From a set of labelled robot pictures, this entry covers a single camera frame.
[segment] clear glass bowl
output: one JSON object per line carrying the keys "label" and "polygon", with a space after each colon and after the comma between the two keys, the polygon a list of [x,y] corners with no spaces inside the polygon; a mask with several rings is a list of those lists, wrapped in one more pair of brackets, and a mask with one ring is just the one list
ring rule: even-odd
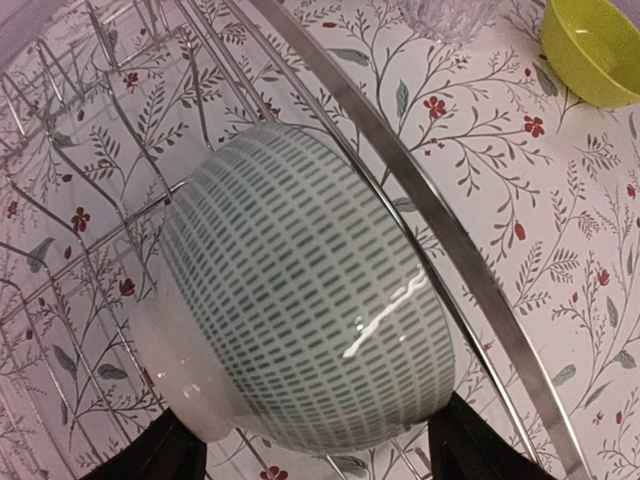
{"label": "clear glass bowl", "polygon": [[400,0],[407,24],[445,43],[467,43],[493,17],[502,0]]}

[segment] table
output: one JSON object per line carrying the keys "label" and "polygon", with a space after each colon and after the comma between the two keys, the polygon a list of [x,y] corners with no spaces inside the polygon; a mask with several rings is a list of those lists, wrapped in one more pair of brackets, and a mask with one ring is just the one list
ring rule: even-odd
{"label": "table", "polygon": [[[104,15],[110,8],[116,11],[114,4],[103,3]],[[336,56],[384,114],[414,154],[417,165],[436,181],[482,248],[554,378],[594,475],[608,480],[635,478],[640,472],[640,381],[636,360],[640,355],[640,302],[634,301],[640,288],[636,284],[640,259],[640,198],[636,198],[640,197],[640,110],[598,110],[574,97],[554,76],[540,47],[543,9],[539,1],[505,1],[492,25],[464,48],[418,38],[403,24],[392,2],[356,3],[286,0],[285,5]],[[299,99],[292,96],[293,89],[281,73],[261,57],[220,2],[210,2],[207,15],[222,32],[252,83],[269,101],[272,113],[326,140],[309,112],[301,108]],[[72,11],[47,39],[52,45],[66,45],[82,36],[79,26],[85,33],[89,28],[81,13]],[[148,41],[149,32],[140,28],[139,19],[116,21],[109,28],[110,39],[122,55]],[[509,386],[545,467],[560,477],[557,455],[515,372],[473,299],[460,286],[442,248],[344,112],[293,52],[277,40],[274,42],[353,139],[380,183],[415,227],[421,243],[481,334],[485,350]],[[135,119],[134,128],[149,142],[171,183],[187,174],[207,150],[199,132],[193,90],[188,81],[183,81],[183,75],[188,73],[184,65],[180,67],[176,62],[184,53],[184,45],[176,44],[163,52],[167,53],[151,52],[128,65],[120,75],[113,76],[112,83],[126,112]],[[94,61],[98,67],[104,65],[96,48],[79,55],[98,59]],[[250,122],[220,72],[208,65],[210,61],[204,53],[200,53],[198,62],[209,135],[214,144],[222,144]],[[95,67],[89,61],[79,63],[86,65],[80,74],[88,84],[97,76]],[[12,71],[22,71],[27,76],[35,71],[33,55],[21,57]],[[135,211],[162,188],[153,172],[144,168],[135,142],[124,128],[114,124],[115,113],[105,108],[104,97],[104,92],[96,88],[89,94],[89,102],[74,105],[72,113],[56,125],[54,140],[110,195],[122,199],[127,211]],[[41,99],[40,107],[45,103]],[[3,138],[13,144],[15,126],[8,122],[6,109],[4,112],[6,122],[0,128]],[[34,124],[34,113],[23,112],[27,124]],[[88,243],[104,234],[109,224],[115,224],[108,205],[51,155],[46,142],[31,142],[10,168],[21,186],[58,212]],[[77,243],[69,231],[52,225],[9,189],[0,192],[4,213],[1,221],[9,227],[6,230],[11,242],[27,250],[41,246],[43,258],[46,256],[54,271],[77,257]],[[133,232],[136,238],[144,239],[143,251],[152,271],[157,254],[157,237],[153,233],[157,224],[158,219],[150,216]],[[112,306],[119,318],[125,318],[135,301],[149,292],[140,269],[131,266],[127,248],[126,239],[118,237],[93,258],[100,284],[108,293],[106,300],[100,298],[96,282],[79,260],[60,288],[73,318],[83,319],[74,326],[80,330],[89,326],[83,338],[84,350],[91,352],[87,361],[95,364],[101,381],[111,392],[109,398],[117,415],[135,435],[149,418],[157,415],[157,408],[148,394],[140,394],[134,375],[129,376],[132,366],[124,365],[116,354],[113,332],[108,327],[102,331],[97,322],[108,320],[106,305]],[[4,265],[5,275],[13,279],[24,278],[34,286],[42,281],[42,276],[38,282],[29,275],[22,259],[7,256]],[[15,294],[7,289],[1,292],[5,305],[16,304]],[[48,357],[71,397],[71,410],[90,419],[89,433],[100,432],[96,450],[112,454],[122,447],[122,440],[117,438],[117,428],[109,423],[104,405],[86,387],[86,372],[73,354],[54,305],[50,290],[32,303],[38,336],[48,345]],[[34,332],[24,315],[18,316],[10,329],[20,368],[10,368],[9,359],[4,359],[0,369],[2,396],[8,404],[25,408],[25,396],[19,393],[15,382],[16,375],[20,375],[33,387],[37,405],[54,436],[65,439],[62,443],[70,449],[66,455],[72,459],[72,469],[90,469],[96,461],[91,448],[77,428],[73,429],[71,412],[61,406],[51,381],[45,380],[44,357],[34,353]],[[478,362],[457,336],[456,343],[457,391],[516,444]],[[11,426],[10,419],[4,418]],[[5,460],[7,471],[30,471],[35,465],[51,472],[64,471],[61,461],[49,453],[51,445],[43,440],[34,421],[23,418],[14,422],[18,428],[12,434],[21,432],[21,442],[22,438],[25,440],[11,454],[20,461]],[[424,466],[420,473],[426,474],[429,461],[423,433],[411,432],[399,443],[417,466]],[[286,452],[260,438],[250,440],[278,480],[335,478],[320,458]],[[7,446],[8,441],[6,436],[0,436],[0,445]],[[337,457],[336,462],[350,478],[395,480],[411,474],[391,445]],[[267,478],[264,467],[235,436],[211,447],[209,463],[214,478]]]}

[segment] yellow plastic bowl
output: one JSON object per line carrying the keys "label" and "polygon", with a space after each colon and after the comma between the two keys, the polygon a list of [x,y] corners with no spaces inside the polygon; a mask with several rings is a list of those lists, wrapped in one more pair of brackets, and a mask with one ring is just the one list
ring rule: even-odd
{"label": "yellow plastic bowl", "polygon": [[549,0],[542,48],[558,77],[592,105],[640,102],[640,32],[609,0]]}

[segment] bowl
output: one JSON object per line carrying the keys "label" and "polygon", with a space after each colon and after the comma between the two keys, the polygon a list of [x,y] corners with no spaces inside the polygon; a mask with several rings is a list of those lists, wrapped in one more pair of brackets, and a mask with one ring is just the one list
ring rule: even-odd
{"label": "bowl", "polygon": [[381,200],[314,137],[264,124],[167,207],[142,361],[201,440],[246,428],[292,450],[374,447],[447,405],[454,356],[418,258]]}
{"label": "bowl", "polygon": [[640,32],[608,0],[550,0],[542,48],[560,79],[601,108],[640,102]]}

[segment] black object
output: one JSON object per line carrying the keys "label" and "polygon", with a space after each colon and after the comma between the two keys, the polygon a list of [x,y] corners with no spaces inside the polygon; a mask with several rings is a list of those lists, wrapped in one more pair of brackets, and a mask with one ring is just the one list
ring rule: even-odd
{"label": "black object", "polygon": [[166,410],[131,445],[83,480],[203,480],[207,445]]}
{"label": "black object", "polygon": [[[433,480],[553,480],[509,446],[460,396],[429,420]],[[206,445],[167,410],[83,480],[203,480]]]}

